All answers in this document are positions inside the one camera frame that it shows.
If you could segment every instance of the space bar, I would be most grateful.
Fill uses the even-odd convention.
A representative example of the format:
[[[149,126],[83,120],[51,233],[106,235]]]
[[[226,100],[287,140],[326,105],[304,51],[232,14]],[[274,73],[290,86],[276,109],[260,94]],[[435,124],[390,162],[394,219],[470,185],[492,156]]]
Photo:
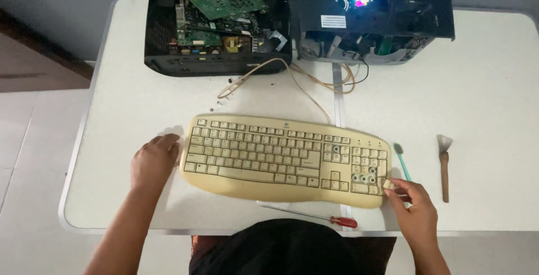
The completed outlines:
[[[273,173],[219,167],[219,176],[257,182],[273,182]]]

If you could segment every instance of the person's right hand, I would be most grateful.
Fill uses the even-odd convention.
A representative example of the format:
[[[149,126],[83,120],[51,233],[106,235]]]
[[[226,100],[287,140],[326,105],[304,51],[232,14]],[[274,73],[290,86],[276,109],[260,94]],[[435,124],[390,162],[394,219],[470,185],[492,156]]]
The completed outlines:
[[[385,189],[404,238],[411,248],[428,250],[438,248],[436,223],[438,213],[425,188],[419,183],[392,178],[395,191]],[[408,209],[405,202],[412,204]]]

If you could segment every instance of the keyboard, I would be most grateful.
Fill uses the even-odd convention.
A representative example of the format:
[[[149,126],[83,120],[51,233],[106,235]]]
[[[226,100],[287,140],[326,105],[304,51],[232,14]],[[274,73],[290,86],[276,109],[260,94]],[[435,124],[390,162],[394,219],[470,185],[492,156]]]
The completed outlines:
[[[202,114],[191,121],[179,169],[189,184],[215,194],[373,209],[382,204],[391,148],[320,123]]]

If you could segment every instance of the white table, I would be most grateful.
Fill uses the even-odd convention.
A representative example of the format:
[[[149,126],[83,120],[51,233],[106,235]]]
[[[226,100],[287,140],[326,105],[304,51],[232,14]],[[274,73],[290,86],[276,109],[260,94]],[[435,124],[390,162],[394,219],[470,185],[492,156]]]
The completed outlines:
[[[196,114],[212,108],[325,121],[286,72],[250,78],[230,100],[220,100],[222,105],[216,95],[229,77],[171,78],[153,72],[143,63],[147,5],[148,0],[117,0],[111,8],[92,79],[92,101],[59,207],[60,221],[78,232],[106,228],[129,190],[133,154],[155,135],[185,135]],[[306,78],[299,77],[300,83],[333,123],[403,145],[412,179],[424,184],[438,208],[441,236],[538,231],[539,217],[533,212],[539,198],[533,169],[539,136],[532,129],[539,121],[535,25],[516,13],[455,11],[455,28],[453,43],[437,39],[407,64],[371,67],[370,77],[344,100]],[[332,80],[331,64],[298,64],[319,79]],[[449,204],[441,201],[438,133],[455,138],[449,150]],[[399,176],[400,164],[396,156],[393,160]],[[292,203],[289,208],[341,214],[340,205],[326,202]],[[357,230],[330,226],[345,236],[400,235],[387,203],[381,209],[352,208],[351,214]],[[225,235],[285,217],[317,222],[209,194],[188,185],[175,170],[150,227],[156,233]]]

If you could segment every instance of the person's left hand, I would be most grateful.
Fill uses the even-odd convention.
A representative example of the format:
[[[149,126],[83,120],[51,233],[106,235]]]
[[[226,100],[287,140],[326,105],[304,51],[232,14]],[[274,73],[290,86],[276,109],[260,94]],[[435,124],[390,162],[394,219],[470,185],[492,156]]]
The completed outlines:
[[[179,136],[166,134],[146,143],[131,161],[131,189],[161,194],[179,153]]]

